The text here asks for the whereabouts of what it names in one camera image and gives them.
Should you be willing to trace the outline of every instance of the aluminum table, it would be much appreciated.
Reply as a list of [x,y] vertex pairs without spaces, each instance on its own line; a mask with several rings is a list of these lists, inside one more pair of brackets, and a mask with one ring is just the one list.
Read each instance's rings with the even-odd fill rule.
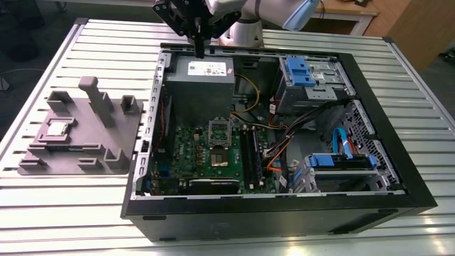
[[21,176],[18,163],[45,121],[50,92],[87,97],[79,77],[97,76],[113,99],[133,94],[149,100],[162,42],[183,43],[186,38],[159,23],[79,19],[74,25],[0,143],[0,253],[455,254],[454,120],[396,44],[377,37],[266,30],[265,44],[356,56],[440,204],[421,215],[357,235],[153,243],[121,219],[126,175]]

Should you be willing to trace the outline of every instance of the motherboard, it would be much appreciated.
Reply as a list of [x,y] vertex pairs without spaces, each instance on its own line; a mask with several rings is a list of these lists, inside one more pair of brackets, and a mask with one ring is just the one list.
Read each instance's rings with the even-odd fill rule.
[[151,166],[151,193],[185,194],[191,182],[218,184],[215,190],[235,189],[234,194],[275,193],[277,176],[262,164],[267,147],[267,131],[255,126],[233,127],[226,121],[178,126],[173,158]]

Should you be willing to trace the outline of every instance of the white sticker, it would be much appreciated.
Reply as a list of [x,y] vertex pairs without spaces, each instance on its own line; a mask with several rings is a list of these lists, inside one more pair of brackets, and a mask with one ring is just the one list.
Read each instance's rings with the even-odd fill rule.
[[275,104],[270,104],[270,113],[271,114],[275,114],[275,111],[277,111],[277,106],[275,106]]
[[313,77],[314,77],[316,79],[325,79],[325,76],[324,76],[322,74],[316,74],[316,73],[313,73]]
[[287,185],[287,180],[285,179],[283,176],[279,177],[279,183],[282,183],[283,187]]
[[189,63],[189,76],[227,76],[226,62],[193,61]]

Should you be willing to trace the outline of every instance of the floor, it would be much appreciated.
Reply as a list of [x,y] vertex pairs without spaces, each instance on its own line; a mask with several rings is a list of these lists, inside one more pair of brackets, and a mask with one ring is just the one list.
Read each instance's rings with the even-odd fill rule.
[[[46,26],[33,32],[41,49],[41,56],[33,61],[17,63],[10,61],[0,53],[0,73],[18,68],[46,69],[78,17],[161,22],[153,10],[143,7],[69,3],[67,12],[59,13],[54,2],[39,1],[38,4],[46,20]],[[23,107],[41,74],[41,71],[31,70],[6,75],[13,90],[9,94],[0,93],[0,139]],[[455,116],[455,101],[453,100],[455,93],[453,89],[455,65],[437,59],[422,77],[450,114]]]

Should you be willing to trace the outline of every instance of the yellow cable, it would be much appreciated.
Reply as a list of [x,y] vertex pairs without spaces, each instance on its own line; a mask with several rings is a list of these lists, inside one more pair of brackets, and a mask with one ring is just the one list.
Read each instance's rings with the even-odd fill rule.
[[239,74],[235,74],[235,75],[242,77],[243,79],[246,79],[247,82],[251,84],[251,86],[255,88],[255,91],[257,91],[257,101],[255,101],[255,104],[251,107],[249,107],[247,109],[245,109],[245,110],[233,111],[233,113],[241,114],[241,113],[246,113],[250,110],[253,110],[257,107],[257,105],[259,104],[259,89],[258,89],[258,86],[255,85],[255,83],[245,75],[239,75]]

